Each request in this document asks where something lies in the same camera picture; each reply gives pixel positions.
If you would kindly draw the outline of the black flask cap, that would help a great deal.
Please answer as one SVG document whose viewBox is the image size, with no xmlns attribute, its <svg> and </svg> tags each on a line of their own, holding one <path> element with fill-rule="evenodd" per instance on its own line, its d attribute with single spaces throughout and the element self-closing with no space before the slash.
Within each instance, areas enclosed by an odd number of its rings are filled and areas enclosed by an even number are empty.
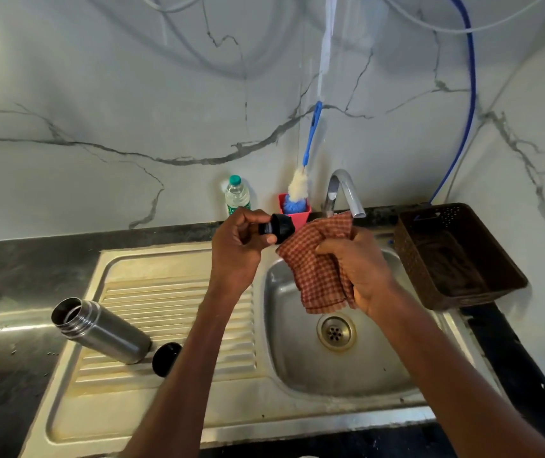
<svg viewBox="0 0 545 458">
<path fill-rule="evenodd" d="M 155 375 L 166 378 L 182 351 L 182 345 L 169 342 L 157 348 L 152 357 L 152 370 Z"/>
</svg>

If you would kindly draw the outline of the person's left hand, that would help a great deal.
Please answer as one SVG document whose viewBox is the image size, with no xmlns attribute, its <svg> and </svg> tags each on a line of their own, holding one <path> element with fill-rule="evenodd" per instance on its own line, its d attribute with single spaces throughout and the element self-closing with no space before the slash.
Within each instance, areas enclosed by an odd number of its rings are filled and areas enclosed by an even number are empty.
<svg viewBox="0 0 545 458">
<path fill-rule="evenodd" d="M 239 297 L 252 284 L 265 248 L 248 248 L 258 225 L 268 223 L 270 214 L 258 209 L 238 208 L 216 230 L 212 240 L 209 285 L 227 296 Z"/>
</svg>

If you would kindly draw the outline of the red plastic holder cup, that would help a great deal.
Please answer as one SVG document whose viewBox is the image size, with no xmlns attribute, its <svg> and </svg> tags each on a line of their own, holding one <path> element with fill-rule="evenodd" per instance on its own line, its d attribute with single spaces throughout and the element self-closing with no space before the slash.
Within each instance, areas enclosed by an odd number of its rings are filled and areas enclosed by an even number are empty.
<svg viewBox="0 0 545 458">
<path fill-rule="evenodd" d="M 296 231 L 301 229 L 308 221 L 308 217 L 312 212 L 312 208 L 307 199 L 305 199 L 304 207 L 305 209 L 302 212 L 285 212 L 284 211 L 284 202 L 287 197 L 287 193 L 278 194 L 278 204 L 280 212 L 284 215 L 287 215 L 291 220 L 292 224 Z"/>
</svg>

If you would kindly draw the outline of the black flask stopper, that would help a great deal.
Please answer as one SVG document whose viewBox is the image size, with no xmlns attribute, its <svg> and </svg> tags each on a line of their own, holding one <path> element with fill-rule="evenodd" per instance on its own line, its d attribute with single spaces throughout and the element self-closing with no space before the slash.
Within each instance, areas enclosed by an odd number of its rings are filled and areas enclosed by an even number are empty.
<svg viewBox="0 0 545 458">
<path fill-rule="evenodd" d="M 296 231 L 292 218 L 285 214 L 271 214 L 268 223 L 260 223 L 258 225 L 258 233 L 260 236 L 273 235 L 276 237 L 276 245 L 282 244 L 290 238 Z"/>
</svg>

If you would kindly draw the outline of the blue handled bottle brush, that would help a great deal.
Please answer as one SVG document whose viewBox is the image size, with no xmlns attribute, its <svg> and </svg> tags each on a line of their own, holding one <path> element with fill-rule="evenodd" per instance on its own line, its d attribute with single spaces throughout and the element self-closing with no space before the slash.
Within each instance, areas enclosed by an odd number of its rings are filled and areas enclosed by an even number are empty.
<svg viewBox="0 0 545 458">
<path fill-rule="evenodd" d="M 302 158 L 301 168 L 296 169 L 292 182 L 289 184 L 288 192 L 285 195 L 282 204 L 282 213 L 285 215 L 301 214 L 307 211 L 308 199 L 308 174 L 307 165 L 310 158 L 311 145 L 314 134 L 322 113 L 323 103 L 317 101 L 314 105 L 313 116 L 311 119 L 310 130 L 306 149 Z"/>
</svg>

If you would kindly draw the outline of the brown plastic basket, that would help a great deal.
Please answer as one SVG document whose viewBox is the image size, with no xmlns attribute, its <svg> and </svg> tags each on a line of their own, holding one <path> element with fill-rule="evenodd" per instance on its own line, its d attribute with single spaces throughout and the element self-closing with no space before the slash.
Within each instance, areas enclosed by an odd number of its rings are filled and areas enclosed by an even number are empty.
<svg viewBox="0 0 545 458">
<path fill-rule="evenodd" d="M 398 213 L 394 247 L 424 307 L 493 302 L 528 279 L 470 206 L 451 203 Z"/>
</svg>

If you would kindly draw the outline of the person's right hand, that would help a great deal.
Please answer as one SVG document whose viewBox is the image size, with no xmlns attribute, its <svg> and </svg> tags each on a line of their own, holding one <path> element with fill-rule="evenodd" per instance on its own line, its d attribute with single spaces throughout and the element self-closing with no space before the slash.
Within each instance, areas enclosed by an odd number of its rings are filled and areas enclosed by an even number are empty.
<svg viewBox="0 0 545 458">
<path fill-rule="evenodd" d="M 345 255 L 332 256 L 353 285 L 357 307 L 372 320 L 400 295 L 399 285 L 371 231 L 352 227 Z"/>
</svg>

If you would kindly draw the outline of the round sink drain strainer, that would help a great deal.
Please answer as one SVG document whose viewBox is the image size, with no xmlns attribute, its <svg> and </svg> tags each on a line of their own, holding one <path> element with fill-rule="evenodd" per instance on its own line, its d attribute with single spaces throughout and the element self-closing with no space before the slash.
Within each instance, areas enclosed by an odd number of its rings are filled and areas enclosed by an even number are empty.
<svg viewBox="0 0 545 458">
<path fill-rule="evenodd" d="M 342 312 L 322 315 L 317 321 L 316 335 L 322 346 L 333 352 L 350 350 L 357 340 L 354 323 Z"/>
</svg>

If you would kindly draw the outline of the clear plastic bottle green cap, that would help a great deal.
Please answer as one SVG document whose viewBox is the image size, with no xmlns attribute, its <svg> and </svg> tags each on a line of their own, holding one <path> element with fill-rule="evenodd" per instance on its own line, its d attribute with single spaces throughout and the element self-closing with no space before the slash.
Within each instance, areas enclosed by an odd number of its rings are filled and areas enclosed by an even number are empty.
<svg viewBox="0 0 545 458">
<path fill-rule="evenodd" d="M 250 191 L 241 176 L 231 175 L 224 193 L 228 215 L 240 207 L 251 210 Z"/>
</svg>

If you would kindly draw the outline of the person's left forearm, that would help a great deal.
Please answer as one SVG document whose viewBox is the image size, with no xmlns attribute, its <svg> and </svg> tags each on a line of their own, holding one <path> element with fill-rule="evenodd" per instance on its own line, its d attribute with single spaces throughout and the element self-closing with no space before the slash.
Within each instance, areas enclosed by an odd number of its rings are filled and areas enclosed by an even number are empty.
<svg viewBox="0 0 545 458">
<path fill-rule="evenodd" d="M 210 280 L 182 351 L 120 458 L 198 458 L 223 334 L 252 280 Z"/>
</svg>

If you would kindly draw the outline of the chrome faucet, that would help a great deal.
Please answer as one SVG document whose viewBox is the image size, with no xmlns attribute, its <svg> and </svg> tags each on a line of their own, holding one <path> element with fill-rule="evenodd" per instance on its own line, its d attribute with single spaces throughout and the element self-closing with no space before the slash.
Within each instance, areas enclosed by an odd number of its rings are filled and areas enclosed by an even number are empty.
<svg viewBox="0 0 545 458">
<path fill-rule="evenodd" d="M 339 190 L 342 190 L 344 193 L 352 217 L 354 219 L 365 218 L 366 212 L 358 199 L 352 177 L 345 169 L 337 169 L 330 176 L 327 193 L 322 203 L 324 217 L 334 216 L 335 203 Z"/>
</svg>

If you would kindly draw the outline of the stainless steel flask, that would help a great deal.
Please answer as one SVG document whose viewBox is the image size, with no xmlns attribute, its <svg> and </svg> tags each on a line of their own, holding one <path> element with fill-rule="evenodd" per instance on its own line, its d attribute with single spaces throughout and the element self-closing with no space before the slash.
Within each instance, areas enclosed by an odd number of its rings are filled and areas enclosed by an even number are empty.
<svg viewBox="0 0 545 458">
<path fill-rule="evenodd" d="M 95 301 L 65 299 L 51 321 L 68 340 L 124 364 L 140 362 L 153 345 L 147 334 Z"/>
</svg>

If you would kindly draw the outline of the stainless steel sink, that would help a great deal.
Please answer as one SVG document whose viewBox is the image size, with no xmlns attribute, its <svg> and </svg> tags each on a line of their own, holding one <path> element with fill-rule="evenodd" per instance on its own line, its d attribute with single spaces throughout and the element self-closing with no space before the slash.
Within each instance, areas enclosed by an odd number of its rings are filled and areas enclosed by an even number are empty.
<svg viewBox="0 0 545 458">
<path fill-rule="evenodd" d="M 85 298 L 98 301 L 153 341 L 125 365 L 67 342 L 19 458 L 78 458 L 120 451 L 162 378 L 152 357 L 185 344 L 205 296 L 211 243 L 101 252 Z M 397 427 L 435 420 L 382 331 L 345 307 L 357 340 L 333 352 L 319 342 L 291 271 L 265 249 L 223 334 L 201 447 Z"/>
</svg>

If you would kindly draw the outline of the red checked cloth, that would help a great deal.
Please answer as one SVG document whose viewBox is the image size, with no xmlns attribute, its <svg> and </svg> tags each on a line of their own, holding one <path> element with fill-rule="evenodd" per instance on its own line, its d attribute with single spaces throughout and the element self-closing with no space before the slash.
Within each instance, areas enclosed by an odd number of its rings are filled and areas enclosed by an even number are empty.
<svg viewBox="0 0 545 458">
<path fill-rule="evenodd" d="M 291 269 L 308 314 L 323 315 L 344 307 L 357 307 L 353 285 L 337 259 L 316 253 L 327 239 L 350 239 L 352 224 L 350 212 L 308 222 L 276 250 Z"/>
</svg>

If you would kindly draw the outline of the person's right forearm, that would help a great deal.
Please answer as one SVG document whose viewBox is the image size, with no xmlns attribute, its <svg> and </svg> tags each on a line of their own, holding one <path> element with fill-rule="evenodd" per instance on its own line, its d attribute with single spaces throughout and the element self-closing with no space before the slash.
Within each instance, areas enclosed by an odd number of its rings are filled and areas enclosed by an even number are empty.
<svg viewBox="0 0 545 458">
<path fill-rule="evenodd" d="M 459 458 L 545 458 L 545 438 L 452 345 L 425 309 L 392 282 L 373 289 L 381 328 Z"/>
</svg>

